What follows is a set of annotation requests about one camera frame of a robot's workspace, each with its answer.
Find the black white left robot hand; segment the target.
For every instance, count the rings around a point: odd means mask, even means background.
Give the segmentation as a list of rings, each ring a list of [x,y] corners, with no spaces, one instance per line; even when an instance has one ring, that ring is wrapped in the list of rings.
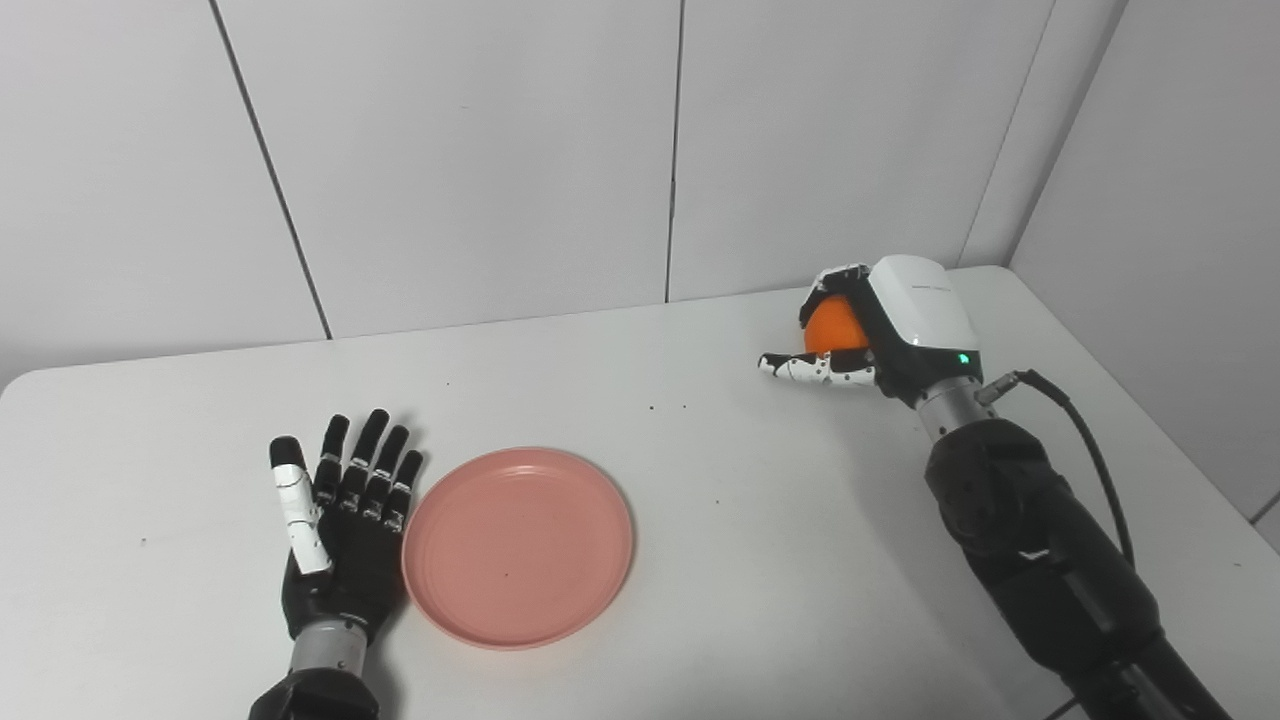
[[[315,469],[296,437],[269,445],[291,543],[282,610],[292,639],[338,621],[372,642],[406,597],[404,533],[425,456],[408,447],[410,429],[392,424],[381,407],[367,415],[352,450],[349,429],[347,416],[330,419]]]

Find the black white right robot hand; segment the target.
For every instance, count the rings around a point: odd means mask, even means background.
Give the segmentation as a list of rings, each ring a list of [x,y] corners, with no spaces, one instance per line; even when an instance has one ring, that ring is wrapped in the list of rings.
[[[946,380],[980,383],[980,343],[946,269],[914,255],[824,269],[797,322],[800,354],[763,354],[767,375],[836,388],[877,387],[909,407]]]

